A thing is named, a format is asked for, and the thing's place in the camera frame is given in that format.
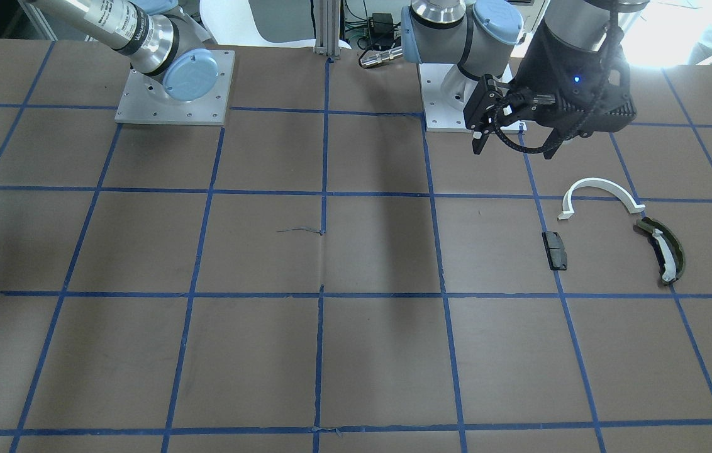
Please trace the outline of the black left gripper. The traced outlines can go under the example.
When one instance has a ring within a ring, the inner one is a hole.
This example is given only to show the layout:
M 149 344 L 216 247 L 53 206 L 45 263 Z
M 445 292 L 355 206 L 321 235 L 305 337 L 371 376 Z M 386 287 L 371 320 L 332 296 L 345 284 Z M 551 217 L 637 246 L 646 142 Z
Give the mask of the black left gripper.
M 630 94 L 630 67 L 614 28 L 601 48 L 585 50 L 563 42 L 542 25 L 506 88 L 483 75 L 464 109 L 473 132 L 472 152 L 480 155 L 491 135 L 515 121 L 534 121 L 551 133 L 543 144 L 545 160 L 566 140 L 595 132 L 621 131 L 637 116 Z

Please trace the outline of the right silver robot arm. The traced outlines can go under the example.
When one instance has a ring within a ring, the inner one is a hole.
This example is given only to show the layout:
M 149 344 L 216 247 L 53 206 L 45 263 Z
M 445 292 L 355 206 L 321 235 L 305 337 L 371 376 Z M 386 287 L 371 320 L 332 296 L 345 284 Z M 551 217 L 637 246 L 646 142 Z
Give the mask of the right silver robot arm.
M 211 36 L 177 1 L 32 1 L 131 61 L 131 68 L 177 101 L 193 101 L 215 86 L 218 64 Z

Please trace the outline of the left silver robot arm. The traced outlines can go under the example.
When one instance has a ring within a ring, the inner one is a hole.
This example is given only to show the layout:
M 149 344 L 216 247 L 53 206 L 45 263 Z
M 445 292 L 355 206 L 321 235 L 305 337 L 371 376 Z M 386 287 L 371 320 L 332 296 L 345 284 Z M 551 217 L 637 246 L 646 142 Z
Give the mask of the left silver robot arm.
M 448 64 L 453 105 L 473 133 L 474 154 L 491 135 L 547 160 L 575 137 L 621 131 L 635 120 L 630 66 L 621 46 L 646 1 L 551 1 L 519 69 L 501 80 L 525 29 L 506 1 L 413 1 L 402 10 L 400 44 L 362 55 L 368 69 L 398 57 Z

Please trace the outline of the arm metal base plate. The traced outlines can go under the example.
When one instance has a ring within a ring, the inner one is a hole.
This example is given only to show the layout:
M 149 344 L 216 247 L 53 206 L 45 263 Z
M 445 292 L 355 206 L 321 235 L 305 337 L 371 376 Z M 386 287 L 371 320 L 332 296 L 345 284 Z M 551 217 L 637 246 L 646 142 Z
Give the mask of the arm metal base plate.
M 211 50 L 210 53 L 218 64 L 219 75 L 212 89 L 193 101 L 170 97 L 166 89 L 152 78 L 131 69 L 114 120 L 135 125 L 223 126 L 228 112 L 236 53 L 227 49 Z
M 468 133 L 464 108 L 477 81 L 466 77 L 455 64 L 419 64 L 418 69 L 427 129 Z

